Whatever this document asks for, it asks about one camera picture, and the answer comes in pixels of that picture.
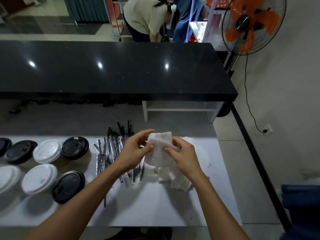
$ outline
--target hand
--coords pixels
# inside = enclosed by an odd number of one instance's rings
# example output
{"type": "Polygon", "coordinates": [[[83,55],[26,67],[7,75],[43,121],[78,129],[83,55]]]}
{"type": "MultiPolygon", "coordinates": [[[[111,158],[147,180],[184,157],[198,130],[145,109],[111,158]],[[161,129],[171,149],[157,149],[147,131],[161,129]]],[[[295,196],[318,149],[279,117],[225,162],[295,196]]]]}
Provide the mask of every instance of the hand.
{"type": "Polygon", "coordinates": [[[171,156],[176,162],[178,169],[192,182],[195,177],[202,174],[198,157],[194,145],[185,141],[184,139],[173,136],[172,142],[175,146],[180,147],[180,152],[165,147],[163,150],[171,156]]]}
{"type": "Polygon", "coordinates": [[[126,140],[123,149],[114,161],[123,173],[137,166],[142,158],[154,148],[154,145],[146,146],[149,134],[154,131],[154,129],[142,130],[126,140]]]}

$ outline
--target left hand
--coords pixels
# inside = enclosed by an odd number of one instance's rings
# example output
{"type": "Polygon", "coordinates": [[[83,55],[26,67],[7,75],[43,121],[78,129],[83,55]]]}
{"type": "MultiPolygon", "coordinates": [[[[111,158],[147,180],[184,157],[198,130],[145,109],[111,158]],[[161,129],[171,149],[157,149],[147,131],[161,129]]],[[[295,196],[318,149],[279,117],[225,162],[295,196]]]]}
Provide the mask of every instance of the left hand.
{"type": "Polygon", "coordinates": [[[154,145],[146,146],[146,141],[148,140],[149,134],[154,131],[154,129],[142,130],[126,140],[123,149],[114,161],[114,163],[121,168],[123,173],[137,166],[141,162],[142,158],[148,152],[153,150],[154,145]]]}

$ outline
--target beige shirt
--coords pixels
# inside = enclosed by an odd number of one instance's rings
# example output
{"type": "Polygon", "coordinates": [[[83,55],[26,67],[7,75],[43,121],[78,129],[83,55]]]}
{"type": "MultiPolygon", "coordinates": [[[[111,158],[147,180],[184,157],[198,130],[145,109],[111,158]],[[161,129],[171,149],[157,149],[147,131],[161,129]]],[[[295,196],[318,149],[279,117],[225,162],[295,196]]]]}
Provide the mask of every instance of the beige shirt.
{"type": "Polygon", "coordinates": [[[156,35],[163,25],[167,6],[154,7],[157,0],[129,0],[123,7],[128,24],[143,34],[156,35]]]}

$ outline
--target ponytail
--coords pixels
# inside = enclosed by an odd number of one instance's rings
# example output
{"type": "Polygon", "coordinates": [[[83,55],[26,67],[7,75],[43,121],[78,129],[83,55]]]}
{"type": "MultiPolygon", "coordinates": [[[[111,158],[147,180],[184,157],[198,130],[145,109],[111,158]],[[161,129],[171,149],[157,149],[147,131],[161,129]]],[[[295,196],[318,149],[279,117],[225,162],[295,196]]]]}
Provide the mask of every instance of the ponytail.
{"type": "Polygon", "coordinates": [[[170,14],[172,13],[170,3],[167,0],[157,0],[157,1],[159,2],[157,4],[154,4],[153,5],[154,7],[161,7],[162,5],[166,5],[168,8],[167,12],[169,12],[170,14]]]}

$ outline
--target fan hub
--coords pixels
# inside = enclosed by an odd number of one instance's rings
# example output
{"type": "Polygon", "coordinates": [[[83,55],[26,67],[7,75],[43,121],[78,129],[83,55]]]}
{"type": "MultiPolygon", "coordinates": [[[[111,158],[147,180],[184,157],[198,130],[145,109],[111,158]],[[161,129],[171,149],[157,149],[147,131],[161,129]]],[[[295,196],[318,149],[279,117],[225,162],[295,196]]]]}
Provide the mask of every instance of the fan hub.
{"type": "Polygon", "coordinates": [[[246,14],[241,15],[238,18],[237,22],[235,23],[235,27],[237,28],[238,31],[241,31],[241,32],[245,32],[248,29],[249,25],[250,25],[250,18],[246,14]]]}

